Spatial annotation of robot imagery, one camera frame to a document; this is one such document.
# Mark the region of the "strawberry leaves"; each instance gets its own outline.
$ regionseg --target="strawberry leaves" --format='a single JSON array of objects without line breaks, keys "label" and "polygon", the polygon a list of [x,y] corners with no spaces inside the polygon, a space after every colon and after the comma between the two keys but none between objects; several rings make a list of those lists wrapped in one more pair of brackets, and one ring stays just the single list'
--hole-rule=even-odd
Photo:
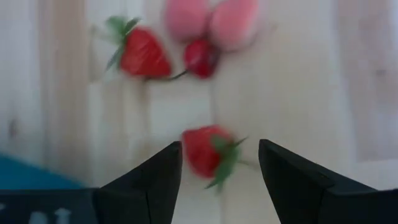
[{"label": "strawberry leaves", "polygon": [[130,31],[132,30],[132,28],[134,28],[138,22],[140,21],[140,18],[133,18],[132,20],[130,20],[129,22],[127,22],[127,24],[124,26],[124,33],[127,35],[128,33],[130,33]]},{"label": "strawberry leaves", "polygon": [[117,43],[120,45],[116,52],[112,55],[111,59],[108,61],[106,70],[109,70],[114,64],[120,64],[120,59],[125,48],[124,45],[126,43],[126,37],[139,21],[140,18],[138,17],[128,21],[124,16],[111,16],[105,21],[105,25],[109,29],[112,39],[117,40]]},{"label": "strawberry leaves", "polygon": [[241,154],[239,145],[245,140],[246,138],[238,142],[231,142],[218,135],[214,135],[211,138],[211,143],[215,150],[220,154],[221,161],[215,171],[214,180],[206,187],[206,189],[217,186],[217,192],[221,193],[225,180],[233,173],[235,165],[239,161]]}]

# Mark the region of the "red cherry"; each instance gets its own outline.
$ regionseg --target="red cherry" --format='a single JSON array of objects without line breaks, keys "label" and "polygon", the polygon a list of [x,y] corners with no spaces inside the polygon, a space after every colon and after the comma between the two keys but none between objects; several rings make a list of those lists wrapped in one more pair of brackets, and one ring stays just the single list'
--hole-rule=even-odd
[{"label": "red cherry", "polygon": [[195,40],[185,48],[185,67],[198,78],[211,78],[219,61],[220,51],[206,39]]}]

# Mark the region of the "red strawberry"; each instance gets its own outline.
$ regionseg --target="red strawberry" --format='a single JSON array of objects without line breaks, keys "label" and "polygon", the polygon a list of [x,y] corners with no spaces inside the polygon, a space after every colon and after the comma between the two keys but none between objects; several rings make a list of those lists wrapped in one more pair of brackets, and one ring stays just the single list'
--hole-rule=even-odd
[{"label": "red strawberry", "polygon": [[214,178],[208,188],[223,182],[232,174],[239,159],[238,146],[223,128],[212,125],[184,131],[182,134],[186,158],[192,170],[201,177]]},{"label": "red strawberry", "polygon": [[120,16],[110,17],[106,24],[113,32],[113,42],[120,48],[112,56],[114,63],[130,76],[158,79],[171,76],[172,68],[155,35],[147,27],[135,27],[139,19],[127,21]]},{"label": "red strawberry", "polygon": [[131,76],[165,78],[172,74],[162,47],[148,28],[135,27],[126,38],[120,69]]}]

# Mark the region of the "pink peach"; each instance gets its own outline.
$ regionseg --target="pink peach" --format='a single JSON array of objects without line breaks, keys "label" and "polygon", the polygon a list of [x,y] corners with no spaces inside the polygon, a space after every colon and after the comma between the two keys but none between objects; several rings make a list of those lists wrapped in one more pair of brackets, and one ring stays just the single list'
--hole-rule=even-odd
[{"label": "pink peach", "polygon": [[167,0],[165,25],[173,39],[188,41],[205,34],[208,0]]},{"label": "pink peach", "polygon": [[260,15],[259,0],[223,1],[211,16],[210,37],[221,50],[241,50],[255,38]]}]

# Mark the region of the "cherry stem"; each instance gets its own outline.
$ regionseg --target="cherry stem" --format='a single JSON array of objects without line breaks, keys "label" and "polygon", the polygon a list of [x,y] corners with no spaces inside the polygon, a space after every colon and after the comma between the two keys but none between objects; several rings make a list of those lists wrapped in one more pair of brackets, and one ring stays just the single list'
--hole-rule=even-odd
[{"label": "cherry stem", "polygon": [[171,82],[171,81],[174,81],[174,80],[177,80],[177,79],[183,77],[184,75],[186,75],[188,73],[189,73],[189,71],[185,70],[182,73],[179,73],[178,75],[175,75],[170,78],[146,78],[145,81]]}]

